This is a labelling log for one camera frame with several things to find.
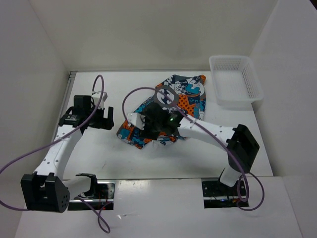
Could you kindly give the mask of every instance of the white table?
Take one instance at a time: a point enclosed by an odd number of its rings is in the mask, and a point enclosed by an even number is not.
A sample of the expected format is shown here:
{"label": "white table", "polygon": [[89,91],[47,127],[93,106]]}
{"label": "white table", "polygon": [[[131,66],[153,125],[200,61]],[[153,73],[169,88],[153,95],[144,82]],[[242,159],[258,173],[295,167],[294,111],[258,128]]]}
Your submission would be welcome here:
{"label": "white table", "polygon": [[[265,200],[253,212],[204,209],[197,178],[118,181],[114,210],[103,212],[109,235],[91,211],[24,212],[15,238],[301,238],[283,180],[260,179]],[[262,192],[254,178],[248,181],[253,207]]]}
{"label": "white table", "polygon": [[[207,77],[205,121],[223,126],[236,127],[245,124],[260,145],[260,150],[251,171],[257,176],[273,176],[263,145],[258,124],[250,105],[244,110],[227,110],[216,104],[210,72],[83,72],[77,73],[68,101],[73,105],[73,96],[90,95],[94,79],[102,74],[108,99],[105,107],[114,107],[114,128],[111,131],[89,128],[74,149],[65,170],[65,179],[77,173],[93,173],[99,179],[169,179],[218,177],[228,163],[227,154],[204,142],[187,139],[162,146],[149,143],[142,150],[117,138],[116,132],[124,122],[121,110],[125,95],[137,87],[155,87],[169,76]],[[97,83],[96,90],[101,88]],[[153,91],[144,90],[131,95],[126,103],[126,112],[134,111]]]}

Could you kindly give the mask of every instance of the table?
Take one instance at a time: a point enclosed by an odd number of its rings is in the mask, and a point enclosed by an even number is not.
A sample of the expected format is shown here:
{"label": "table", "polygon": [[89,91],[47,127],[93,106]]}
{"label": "table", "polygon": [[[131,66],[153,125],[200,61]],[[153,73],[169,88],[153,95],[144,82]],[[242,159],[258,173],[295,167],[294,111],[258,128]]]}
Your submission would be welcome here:
{"label": "table", "polygon": [[[108,99],[105,107],[114,107],[114,128],[111,131],[89,128],[76,145],[64,179],[77,173],[93,173],[99,179],[170,179],[218,177],[228,163],[227,154],[221,149],[204,142],[187,139],[173,145],[148,144],[142,150],[128,145],[117,138],[116,132],[124,122],[121,110],[125,95],[137,87],[155,87],[169,76],[196,76],[203,74],[207,80],[205,121],[223,126],[236,127],[245,124],[260,145],[251,172],[257,176],[273,176],[260,130],[252,106],[243,110],[228,110],[216,103],[211,73],[203,72],[81,72],[77,73],[70,92],[67,107],[73,105],[74,95],[90,95],[94,79],[101,74],[105,79]],[[96,90],[100,90],[100,81]],[[128,99],[126,112],[134,111],[153,91],[136,92]]]}
{"label": "table", "polygon": [[[111,233],[100,230],[92,211],[23,212],[15,238],[301,238],[282,178],[260,178],[265,200],[256,211],[204,209],[201,180],[117,181],[114,210],[103,217]],[[248,179],[254,207],[261,189]]]}

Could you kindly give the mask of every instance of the basket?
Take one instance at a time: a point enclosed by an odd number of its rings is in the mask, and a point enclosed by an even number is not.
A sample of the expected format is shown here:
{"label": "basket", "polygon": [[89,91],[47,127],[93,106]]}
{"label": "basket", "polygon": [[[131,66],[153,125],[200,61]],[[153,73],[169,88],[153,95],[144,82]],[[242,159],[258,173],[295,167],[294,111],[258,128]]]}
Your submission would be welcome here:
{"label": "basket", "polygon": [[263,90],[249,57],[211,56],[209,64],[219,105],[246,107],[263,99]]}

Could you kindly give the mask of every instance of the robotic arm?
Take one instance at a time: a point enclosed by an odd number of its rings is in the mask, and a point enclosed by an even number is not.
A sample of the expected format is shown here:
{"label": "robotic arm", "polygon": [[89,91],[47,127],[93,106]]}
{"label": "robotic arm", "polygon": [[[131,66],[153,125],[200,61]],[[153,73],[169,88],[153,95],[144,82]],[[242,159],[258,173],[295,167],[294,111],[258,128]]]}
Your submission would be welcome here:
{"label": "robotic arm", "polygon": [[[59,120],[55,140],[84,122],[94,110],[95,102],[100,96],[101,92],[93,93],[92,96],[74,96],[74,106],[69,108]],[[21,186],[29,210],[64,212],[69,200],[81,192],[95,193],[97,187],[95,175],[78,174],[76,178],[63,182],[63,174],[75,145],[88,127],[111,130],[114,126],[112,107],[108,108],[108,116],[104,118],[106,99],[107,94],[104,93],[94,116],[80,130],[52,146],[31,175],[23,176]]]}
{"label": "robotic arm", "polygon": [[[197,119],[187,115],[193,122]],[[223,149],[219,143],[209,134],[203,131],[195,123],[184,118],[180,112],[171,115],[164,111],[158,104],[150,103],[139,113],[130,113],[127,116],[128,122],[140,129],[140,137],[157,139],[161,131],[167,135],[179,135],[191,137]],[[205,121],[199,124],[214,134],[238,160],[244,173],[249,173],[254,159],[259,151],[259,144],[256,142],[249,129],[239,124],[236,128],[215,125]],[[220,182],[233,187],[241,173],[230,156],[229,164],[220,176]]]}

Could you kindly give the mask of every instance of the cartoon print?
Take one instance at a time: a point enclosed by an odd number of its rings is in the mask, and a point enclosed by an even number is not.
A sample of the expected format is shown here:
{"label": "cartoon print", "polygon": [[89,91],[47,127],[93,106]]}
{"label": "cartoon print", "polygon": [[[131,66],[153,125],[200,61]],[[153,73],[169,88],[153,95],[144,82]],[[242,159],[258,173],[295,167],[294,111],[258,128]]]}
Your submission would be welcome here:
{"label": "cartoon print", "polygon": [[[199,120],[204,118],[206,107],[206,95],[204,83],[206,77],[204,75],[195,77],[184,77],[179,75],[172,75],[164,82],[156,86],[162,93],[165,93],[174,103],[177,103],[178,107],[182,109],[185,114],[189,114]],[[151,102],[158,103],[163,110],[169,114],[177,110],[173,107],[173,104],[169,99],[160,93],[155,93],[154,96],[149,97],[143,102],[136,110],[136,113],[140,113],[146,105]],[[134,126],[129,126],[125,121],[117,132],[118,138],[122,141],[133,145],[139,149],[142,149],[146,144],[151,142],[151,139],[140,138],[140,130]],[[175,143],[178,139],[186,139],[182,136],[166,135],[161,132],[157,141],[162,145]]]}

